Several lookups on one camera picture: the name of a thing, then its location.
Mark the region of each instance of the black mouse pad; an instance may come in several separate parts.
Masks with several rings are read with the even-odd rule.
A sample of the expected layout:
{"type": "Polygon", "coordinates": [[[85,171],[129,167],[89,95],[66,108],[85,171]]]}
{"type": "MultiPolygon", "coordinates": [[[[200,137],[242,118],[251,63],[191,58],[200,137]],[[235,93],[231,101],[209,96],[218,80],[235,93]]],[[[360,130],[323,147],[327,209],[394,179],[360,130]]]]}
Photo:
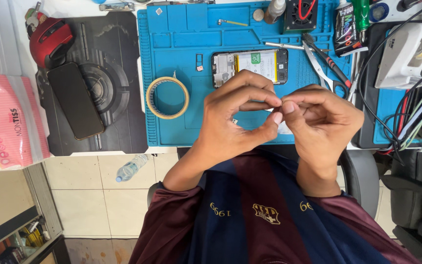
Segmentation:
{"type": "Polygon", "coordinates": [[[36,79],[50,129],[50,152],[55,156],[88,151],[144,153],[148,146],[138,79],[136,17],[130,12],[109,12],[106,16],[66,18],[65,22],[75,37],[66,62],[79,65],[105,131],[76,140],[46,78],[46,69],[39,68],[36,79]]]}

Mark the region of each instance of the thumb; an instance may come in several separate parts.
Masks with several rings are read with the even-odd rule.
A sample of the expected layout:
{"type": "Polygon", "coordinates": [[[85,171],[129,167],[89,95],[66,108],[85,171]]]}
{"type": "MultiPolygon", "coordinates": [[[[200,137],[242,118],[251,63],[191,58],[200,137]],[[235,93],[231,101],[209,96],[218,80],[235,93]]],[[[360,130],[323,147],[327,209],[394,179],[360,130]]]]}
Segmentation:
{"type": "Polygon", "coordinates": [[[304,113],[295,102],[286,100],[283,102],[281,109],[284,114],[284,120],[287,127],[294,134],[308,132],[310,127],[307,123],[305,123],[304,113]]]}
{"type": "Polygon", "coordinates": [[[275,139],[278,136],[278,125],[282,119],[283,115],[280,112],[271,113],[260,127],[247,131],[245,141],[256,147],[275,139]]]}

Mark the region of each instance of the adhesive tube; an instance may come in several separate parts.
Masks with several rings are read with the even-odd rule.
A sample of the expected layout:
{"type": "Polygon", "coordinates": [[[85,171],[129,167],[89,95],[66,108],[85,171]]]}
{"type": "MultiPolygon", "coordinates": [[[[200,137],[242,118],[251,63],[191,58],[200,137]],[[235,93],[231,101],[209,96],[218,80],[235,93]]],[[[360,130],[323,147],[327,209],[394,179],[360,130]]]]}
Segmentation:
{"type": "Polygon", "coordinates": [[[355,15],[353,4],[347,3],[346,0],[340,0],[336,12],[336,28],[335,28],[335,54],[343,57],[354,52],[368,50],[362,46],[359,39],[359,32],[355,27],[355,15]]]}

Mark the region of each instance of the smartphone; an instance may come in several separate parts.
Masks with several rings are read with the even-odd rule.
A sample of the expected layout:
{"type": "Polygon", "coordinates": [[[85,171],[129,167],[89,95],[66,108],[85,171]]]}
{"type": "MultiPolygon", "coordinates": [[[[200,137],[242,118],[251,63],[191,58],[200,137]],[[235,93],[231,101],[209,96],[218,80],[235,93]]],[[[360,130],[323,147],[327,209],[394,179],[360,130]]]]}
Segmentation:
{"type": "Polygon", "coordinates": [[[212,81],[219,88],[235,73],[247,69],[276,85],[287,82],[287,49],[216,52],[211,56],[212,81]]]}
{"type": "Polygon", "coordinates": [[[76,63],[52,69],[47,72],[47,77],[74,138],[80,141],[105,130],[76,63]]]}

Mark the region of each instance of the green screwdriver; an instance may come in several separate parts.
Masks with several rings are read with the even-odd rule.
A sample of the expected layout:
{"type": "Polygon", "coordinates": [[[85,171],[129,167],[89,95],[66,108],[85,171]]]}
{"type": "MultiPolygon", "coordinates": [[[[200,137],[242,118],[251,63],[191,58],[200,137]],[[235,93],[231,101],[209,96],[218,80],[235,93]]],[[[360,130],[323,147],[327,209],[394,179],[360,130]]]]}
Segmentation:
{"type": "Polygon", "coordinates": [[[369,0],[351,0],[355,10],[356,29],[359,31],[360,41],[366,41],[366,30],[370,26],[369,23],[369,0]]]}

